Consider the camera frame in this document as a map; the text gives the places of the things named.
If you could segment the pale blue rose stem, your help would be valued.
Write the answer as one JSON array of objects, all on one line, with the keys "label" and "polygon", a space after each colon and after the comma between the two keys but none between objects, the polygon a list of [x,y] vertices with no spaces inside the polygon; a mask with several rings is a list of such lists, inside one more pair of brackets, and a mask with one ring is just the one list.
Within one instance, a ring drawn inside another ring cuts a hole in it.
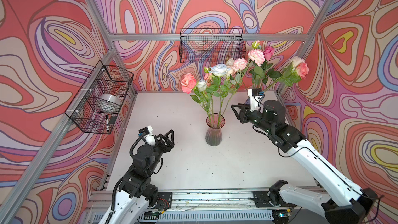
[{"label": "pale blue rose stem", "polygon": [[[204,82],[206,89],[204,95],[207,100],[208,117],[213,128],[221,126],[221,112],[225,98],[230,93],[230,69],[226,64],[217,64],[209,68],[205,68]],[[214,98],[217,97],[220,101],[219,110],[214,110]]]}]

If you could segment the coral pink rose stem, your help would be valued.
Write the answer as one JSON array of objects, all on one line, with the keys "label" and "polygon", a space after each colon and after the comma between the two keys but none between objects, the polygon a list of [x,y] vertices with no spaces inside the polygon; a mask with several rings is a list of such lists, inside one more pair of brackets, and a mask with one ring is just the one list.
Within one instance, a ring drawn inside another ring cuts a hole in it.
[{"label": "coral pink rose stem", "polygon": [[270,80],[270,83],[263,84],[267,89],[274,88],[276,84],[279,86],[292,87],[304,80],[309,74],[309,67],[303,59],[291,61],[288,65],[280,70],[270,68],[265,73],[265,79]]}]

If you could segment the red glass vase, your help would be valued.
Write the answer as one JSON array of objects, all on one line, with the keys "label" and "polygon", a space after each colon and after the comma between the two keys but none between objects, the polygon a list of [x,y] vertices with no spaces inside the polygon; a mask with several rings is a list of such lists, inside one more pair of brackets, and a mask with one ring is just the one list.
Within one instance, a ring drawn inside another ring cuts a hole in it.
[{"label": "red glass vase", "polygon": [[210,146],[218,146],[222,142],[222,128],[225,126],[225,118],[220,114],[212,114],[207,117],[206,124],[208,129],[205,141]]}]

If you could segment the salmon pink rose stem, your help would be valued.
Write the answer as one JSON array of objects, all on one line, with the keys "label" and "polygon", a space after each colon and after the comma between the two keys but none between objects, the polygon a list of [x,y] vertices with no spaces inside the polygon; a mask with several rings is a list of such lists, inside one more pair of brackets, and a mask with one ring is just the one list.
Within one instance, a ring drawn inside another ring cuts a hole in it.
[{"label": "salmon pink rose stem", "polygon": [[181,89],[184,93],[187,93],[194,102],[200,105],[200,100],[198,98],[198,91],[196,89],[197,83],[199,81],[196,80],[192,73],[187,73],[183,76],[180,81]]}]

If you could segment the cream rose stem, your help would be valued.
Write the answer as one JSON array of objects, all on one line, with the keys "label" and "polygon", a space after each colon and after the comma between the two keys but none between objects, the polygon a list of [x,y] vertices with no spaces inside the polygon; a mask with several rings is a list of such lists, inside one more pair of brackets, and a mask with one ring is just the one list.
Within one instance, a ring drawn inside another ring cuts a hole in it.
[{"label": "cream rose stem", "polygon": [[218,79],[218,98],[220,100],[218,114],[224,116],[227,106],[241,83],[241,59],[229,59],[225,64],[218,64],[214,76]]},{"label": "cream rose stem", "polygon": [[282,71],[282,76],[276,81],[291,87],[293,84],[305,79],[309,73],[309,68],[304,59],[295,56]]}]

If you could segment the purple glass vase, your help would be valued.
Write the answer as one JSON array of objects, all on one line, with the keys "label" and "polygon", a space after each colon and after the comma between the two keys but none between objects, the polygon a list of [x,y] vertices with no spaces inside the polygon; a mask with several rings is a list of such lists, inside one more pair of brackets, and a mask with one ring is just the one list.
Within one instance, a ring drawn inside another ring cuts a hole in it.
[{"label": "purple glass vase", "polygon": [[263,89],[263,80],[262,79],[254,79],[252,80],[252,89]]}]

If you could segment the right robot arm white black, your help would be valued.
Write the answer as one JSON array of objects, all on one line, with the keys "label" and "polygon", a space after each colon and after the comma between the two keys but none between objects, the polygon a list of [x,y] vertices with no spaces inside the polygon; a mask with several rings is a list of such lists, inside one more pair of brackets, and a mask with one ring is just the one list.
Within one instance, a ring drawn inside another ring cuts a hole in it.
[{"label": "right robot arm white black", "polygon": [[240,123],[253,129],[278,147],[283,158],[292,158],[308,171],[325,190],[324,194],[295,187],[279,180],[270,189],[274,204],[291,203],[324,217],[330,224],[362,224],[380,196],[371,188],[361,188],[325,159],[297,128],[286,123],[286,109],[275,100],[263,107],[258,103],[231,106]]}]

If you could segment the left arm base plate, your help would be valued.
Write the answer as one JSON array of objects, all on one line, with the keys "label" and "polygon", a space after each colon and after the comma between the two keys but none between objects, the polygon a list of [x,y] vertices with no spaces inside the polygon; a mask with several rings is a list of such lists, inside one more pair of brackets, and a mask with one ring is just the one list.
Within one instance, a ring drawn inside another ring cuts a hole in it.
[{"label": "left arm base plate", "polygon": [[172,207],[171,192],[152,192],[136,195],[129,198],[129,210],[131,213],[143,212],[163,212]]}]

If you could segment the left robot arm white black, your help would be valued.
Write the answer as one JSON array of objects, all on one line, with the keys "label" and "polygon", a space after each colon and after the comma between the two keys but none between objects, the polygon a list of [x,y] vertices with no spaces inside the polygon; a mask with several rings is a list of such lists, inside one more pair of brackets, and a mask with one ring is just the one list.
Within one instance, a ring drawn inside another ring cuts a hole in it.
[{"label": "left robot arm white black", "polygon": [[141,216],[158,218],[171,208],[173,194],[159,193],[158,187],[151,183],[151,176],[160,172],[156,168],[163,167],[162,155],[174,146],[173,130],[165,135],[153,135],[151,126],[139,130],[129,150],[132,164],[116,182],[101,224],[133,224]]}]

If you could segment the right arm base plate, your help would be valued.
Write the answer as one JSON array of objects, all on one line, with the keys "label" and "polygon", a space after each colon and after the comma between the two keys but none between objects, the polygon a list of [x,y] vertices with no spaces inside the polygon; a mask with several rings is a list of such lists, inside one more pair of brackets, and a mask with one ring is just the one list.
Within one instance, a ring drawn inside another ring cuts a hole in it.
[{"label": "right arm base plate", "polygon": [[272,197],[269,191],[253,191],[253,196],[250,198],[254,201],[257,208],[274,207],[274,208],[295,208],[295,204],[284,202],[280,197]]}]

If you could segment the pale pink flower bunch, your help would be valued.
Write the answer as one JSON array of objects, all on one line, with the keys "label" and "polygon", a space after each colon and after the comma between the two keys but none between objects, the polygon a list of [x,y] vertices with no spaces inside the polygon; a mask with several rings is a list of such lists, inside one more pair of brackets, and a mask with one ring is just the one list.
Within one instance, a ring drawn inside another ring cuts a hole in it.
[{"label": "pale pink flower bunch", "polygon": [[252,43],[252,49],[247,52],[246,55],[243,55],[243,58],[235,58],[234,60],[241,59],[241,83],[240,87],[244,85],[244,76],[249,71],[249,69],[262,68],[262,64],[265,61],[265,57],[263,54],[263,50],[259,41],[255,41]]}]

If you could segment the white blue rose stem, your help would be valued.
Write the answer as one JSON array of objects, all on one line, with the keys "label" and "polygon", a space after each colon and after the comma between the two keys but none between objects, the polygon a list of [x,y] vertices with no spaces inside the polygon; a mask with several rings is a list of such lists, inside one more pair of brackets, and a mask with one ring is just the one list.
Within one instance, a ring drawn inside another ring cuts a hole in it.
[{"label": "white blue rose stem", "polygon": [[200,100],[200,105],[202,109],[207,113],[209,119],[211,119],[214,111],[213,111],[213,100],[212,100],[212,92],[207,90],[208,85],[207,82],[203,79],[197,83],[196,89],[199,93],[198,98]]}]

